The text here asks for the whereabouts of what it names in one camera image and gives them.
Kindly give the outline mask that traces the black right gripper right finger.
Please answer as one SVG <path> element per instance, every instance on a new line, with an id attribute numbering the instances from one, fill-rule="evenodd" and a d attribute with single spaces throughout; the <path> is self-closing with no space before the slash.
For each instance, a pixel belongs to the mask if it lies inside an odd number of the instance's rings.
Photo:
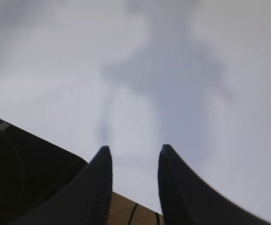
<path id="1" fill-rule="evenodd" d="M 166 225 L 269 224 L 210 187 L 169 144 L 159 154 L 158 189 Z"/>

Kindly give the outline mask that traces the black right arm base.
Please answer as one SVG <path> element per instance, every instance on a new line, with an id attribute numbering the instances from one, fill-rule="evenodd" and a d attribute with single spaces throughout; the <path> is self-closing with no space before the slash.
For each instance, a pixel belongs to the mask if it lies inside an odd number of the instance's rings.
<path id="1" fill-rule="evenodd" d="M 87 162 L 0 120 L 0 225 L 43 204 Z"/>

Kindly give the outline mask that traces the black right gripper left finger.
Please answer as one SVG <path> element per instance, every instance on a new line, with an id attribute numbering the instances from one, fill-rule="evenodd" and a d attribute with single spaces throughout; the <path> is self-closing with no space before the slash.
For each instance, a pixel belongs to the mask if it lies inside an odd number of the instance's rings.
<path id="1" fill-rule="evenodd" d="M 52 198 L 14 225 L 105 225 L 112 198 L 112 157 L 102 146 L 90 163 Z"/>

